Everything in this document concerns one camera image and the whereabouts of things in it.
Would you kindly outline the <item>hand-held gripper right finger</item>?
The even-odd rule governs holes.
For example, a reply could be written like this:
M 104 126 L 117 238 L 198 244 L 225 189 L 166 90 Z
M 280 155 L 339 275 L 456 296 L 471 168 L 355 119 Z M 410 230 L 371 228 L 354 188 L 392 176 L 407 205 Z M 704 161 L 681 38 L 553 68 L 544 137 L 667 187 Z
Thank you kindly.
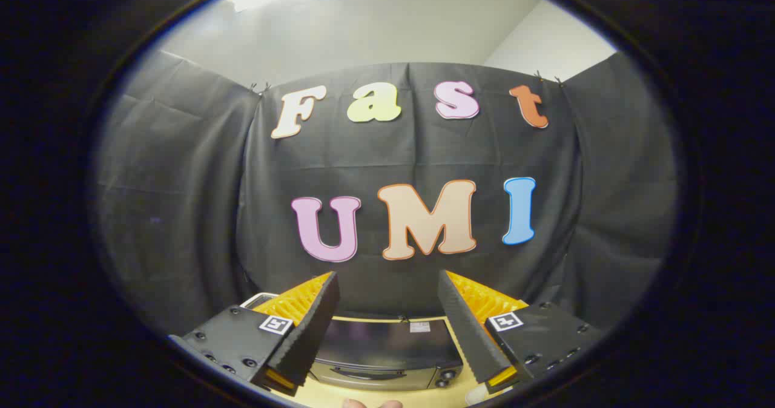
M 437 293 L 474 378 L 491 394 L 553 374 L 603 336 L 551 301 L 529 305 L 448 270 Z

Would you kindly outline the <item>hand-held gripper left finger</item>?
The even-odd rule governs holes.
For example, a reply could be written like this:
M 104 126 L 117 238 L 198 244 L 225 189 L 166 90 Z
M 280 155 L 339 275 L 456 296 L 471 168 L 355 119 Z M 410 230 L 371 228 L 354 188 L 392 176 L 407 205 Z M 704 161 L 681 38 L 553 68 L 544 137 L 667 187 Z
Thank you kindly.
M 338 301 L 337 273 L 327 272 L 263 303 L 228 306 L 170 339 L 237 387 L 294 396 L 304 386 Z

